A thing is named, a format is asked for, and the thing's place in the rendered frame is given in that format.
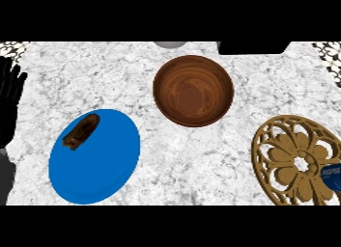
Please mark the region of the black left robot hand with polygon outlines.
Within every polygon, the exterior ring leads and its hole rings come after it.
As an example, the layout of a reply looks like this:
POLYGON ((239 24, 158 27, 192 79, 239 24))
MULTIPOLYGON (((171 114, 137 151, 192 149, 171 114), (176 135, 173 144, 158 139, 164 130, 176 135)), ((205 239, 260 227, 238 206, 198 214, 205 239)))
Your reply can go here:
POLYGON ((0 148, 8 146, 15 136, 25 78, 21 66, 12 66, 12 59, 0 56, 0 148))

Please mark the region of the brown pear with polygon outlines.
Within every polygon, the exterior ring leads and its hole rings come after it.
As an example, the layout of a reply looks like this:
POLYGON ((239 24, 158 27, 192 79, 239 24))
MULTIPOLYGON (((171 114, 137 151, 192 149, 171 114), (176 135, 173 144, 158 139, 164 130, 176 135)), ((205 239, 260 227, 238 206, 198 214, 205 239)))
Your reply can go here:
POLYGON ((75 151, 80 145, 86 142, 93 131, 96 130, 99 122, 99 115, 89 114, 64 137, 64 146, 69 147, 72 151, 75 151))

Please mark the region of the blue round placemat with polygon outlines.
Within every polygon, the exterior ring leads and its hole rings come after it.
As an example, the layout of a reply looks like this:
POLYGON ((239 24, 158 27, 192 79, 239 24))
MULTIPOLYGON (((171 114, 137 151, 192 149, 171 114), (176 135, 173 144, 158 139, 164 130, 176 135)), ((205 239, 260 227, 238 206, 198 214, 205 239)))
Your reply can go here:
POLYGON ((49 179, 59 196, 87 205, 108 198, 124 185, 140 156, 140 134, 130 117, 117 110, 84 113, 65 126, 52 147, 49 179), (90 137, 72 151, 64 137, 89 114, 100 121, 90 137))

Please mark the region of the brown wooden bowl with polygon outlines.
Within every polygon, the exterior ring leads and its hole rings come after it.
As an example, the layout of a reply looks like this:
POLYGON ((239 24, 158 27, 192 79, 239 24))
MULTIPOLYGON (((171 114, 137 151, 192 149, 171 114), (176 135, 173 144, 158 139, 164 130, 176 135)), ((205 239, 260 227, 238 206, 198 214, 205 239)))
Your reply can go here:
POLYGON ((152 80, 157 107, 176 124, 202 127, 216 123, 233 102, 233 82, 208 58, 186 55, 171 59, 152 80))

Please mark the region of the grey round object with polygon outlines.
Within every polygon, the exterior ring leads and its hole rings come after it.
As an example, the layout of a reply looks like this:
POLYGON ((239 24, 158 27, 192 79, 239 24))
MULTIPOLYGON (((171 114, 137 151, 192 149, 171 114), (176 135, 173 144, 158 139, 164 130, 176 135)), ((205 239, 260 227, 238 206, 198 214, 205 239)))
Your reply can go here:
POLYGON ((154 43, 162 48, 173 49, 182 47, 186 44, 186 41, 155 41, 154 43))

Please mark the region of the black appliance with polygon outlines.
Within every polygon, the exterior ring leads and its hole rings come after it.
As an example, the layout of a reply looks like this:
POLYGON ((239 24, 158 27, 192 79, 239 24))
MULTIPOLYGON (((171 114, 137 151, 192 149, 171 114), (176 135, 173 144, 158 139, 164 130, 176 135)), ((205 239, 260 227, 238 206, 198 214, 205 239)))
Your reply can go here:
POLYGON ((221 55, 279 54, 283 52, 288 41, 219 41, 221 55))

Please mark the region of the gold ornate round trivet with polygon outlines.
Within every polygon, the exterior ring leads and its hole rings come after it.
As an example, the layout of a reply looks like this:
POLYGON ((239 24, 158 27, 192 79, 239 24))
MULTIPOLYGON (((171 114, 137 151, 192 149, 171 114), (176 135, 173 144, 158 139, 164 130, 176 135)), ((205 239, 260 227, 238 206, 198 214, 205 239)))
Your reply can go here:
POLYGON ((261 188, 278 206, 313 201, 325 206, 341 192, 322 183, 320 169, 341 162, 341 142, 310 119, 281 115, 258 127, 251 143, 251 162, 261 188))

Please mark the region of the blue soda can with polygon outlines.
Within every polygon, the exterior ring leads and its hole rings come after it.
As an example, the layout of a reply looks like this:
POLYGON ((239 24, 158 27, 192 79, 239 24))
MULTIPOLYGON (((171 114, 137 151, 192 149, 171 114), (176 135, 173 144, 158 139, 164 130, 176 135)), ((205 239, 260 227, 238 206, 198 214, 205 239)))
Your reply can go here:
POLYGON ((332 191, 341 192, 341 163, 320 169, 320 179, 332 191))

